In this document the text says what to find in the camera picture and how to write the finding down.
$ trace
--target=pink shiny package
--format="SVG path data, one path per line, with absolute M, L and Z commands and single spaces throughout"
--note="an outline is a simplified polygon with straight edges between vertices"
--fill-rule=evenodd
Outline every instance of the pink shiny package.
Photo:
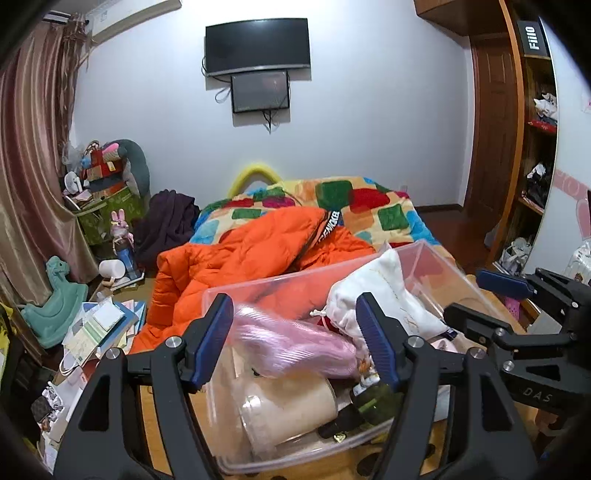
M 263 377 L 295 371 L 316 372 L 326 378 L 359 376 L 357 350 L 343 336 L 252 305 L 235 306 L 230 338 L 238 354 Z

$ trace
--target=orange jacket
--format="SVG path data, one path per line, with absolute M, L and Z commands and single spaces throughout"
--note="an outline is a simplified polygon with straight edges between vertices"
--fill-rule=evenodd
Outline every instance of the orange jacket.
M 185 244 L 158 256 L 158 275 L 147 322 L 134 340 L 132 353 L 155 348 L 172 335 L 182 335 L 189 323 L 203 316 L 207 288 L 284 273 L 324 267 L 375 253 L 335 217 L 316 207 L 286 207 L 230 231 L 216 245 Z M 246 297 L 284 318 L 297 319 L 322 308 L 332 284 L 341 277 L 281 283 L 278 288 L 254 285 Z M 287 299 L 298 302 L 290 303 Z

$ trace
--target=colorful blanket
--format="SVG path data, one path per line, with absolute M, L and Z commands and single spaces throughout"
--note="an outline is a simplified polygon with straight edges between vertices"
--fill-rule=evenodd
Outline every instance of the colorful blanket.
M 450 257 L 433 238 L 405 192 L 395 192 L 364 177 L 287 180 L 211 203 L 201 212 L 190 242 L 219 243 L 231 230 L 253 218 L 292 205 L 340 210 L 345 227 L 376 249 L 384 242 L 398 247 L 425 239 Z

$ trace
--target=teal rocking horse toy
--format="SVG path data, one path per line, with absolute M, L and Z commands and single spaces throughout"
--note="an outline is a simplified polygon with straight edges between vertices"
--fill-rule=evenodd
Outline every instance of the teal rocking horse toy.
M 51 257 L 46 263 L 47 277 L 53 287 L 53 294 L 43 307 L 28 303 L 21 314 L 31 326 L 43 348 L 50 348 L 60 343 L 86 300 L 88 285 L 72 283 L 66 280 L 70 266 Z

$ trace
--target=baseboard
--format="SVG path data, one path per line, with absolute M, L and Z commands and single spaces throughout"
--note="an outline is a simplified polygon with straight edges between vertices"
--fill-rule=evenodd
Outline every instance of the baseboard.
M 415 207 L 417 213 L 428 213 L 428 212 L 445 212 L 448 210 L 462 211 L 463 206 L 458 203 L 449 203 L 448 205 L 425 205 L 423 207 Z

